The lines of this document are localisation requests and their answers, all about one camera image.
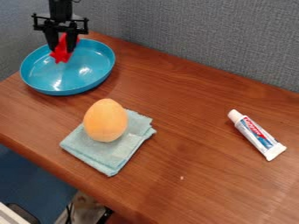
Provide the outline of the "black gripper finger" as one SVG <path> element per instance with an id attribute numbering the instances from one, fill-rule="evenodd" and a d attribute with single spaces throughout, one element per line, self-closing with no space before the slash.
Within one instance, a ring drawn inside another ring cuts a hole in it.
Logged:
<path id="1" fill-rule="evenodd" d="M 59 33 L 55 29 L 55 25 L 52 21 L 44 22 L 44 35 L 47 39 L 48 46 L 51 50 L 54 51 L 56 48 L 56 45 L 59 44 Z"/>
<path id="2" fill-rule="evenodd" d="M 67 41 L 67 51 L 68 53 L 72 53 L 78 43 L 78 24 L 76 23 L 70 24 L 66 41 Z"/>

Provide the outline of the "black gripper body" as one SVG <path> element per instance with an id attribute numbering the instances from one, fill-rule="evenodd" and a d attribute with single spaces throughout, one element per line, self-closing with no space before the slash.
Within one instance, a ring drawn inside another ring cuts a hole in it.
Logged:
<path id="1" fill-rule="evenodd" d="M 71 28 L 71 23 L 78 25 L 78 34 L 87 35 L 90 33 L 90 20 L 86 17 L 80 17 L 75 14 L 66 21 L 60 21 L 51 17 L 50 13 L 32 14 L 34 25 L 32 28 L 36 31 L 44 32 L 47 27 L 52 27 L 56 32 L 66 32 Z"/>

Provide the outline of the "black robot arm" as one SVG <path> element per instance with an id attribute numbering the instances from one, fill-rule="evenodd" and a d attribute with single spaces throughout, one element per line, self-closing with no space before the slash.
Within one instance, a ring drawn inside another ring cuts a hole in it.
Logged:
<path id="1" fill-rule="evenodd" d="M 43 32 L 48 47 L 52 51 L 59 45 L 60 34 L 66 35 L 67 53 L 72 53 L 78 45 L 79 35 L 90 33 L 86 17 L 72 12 L 72 4 L 80 0 L 48 0 L 50 13 L 32 14 L 32 28 Z"/>

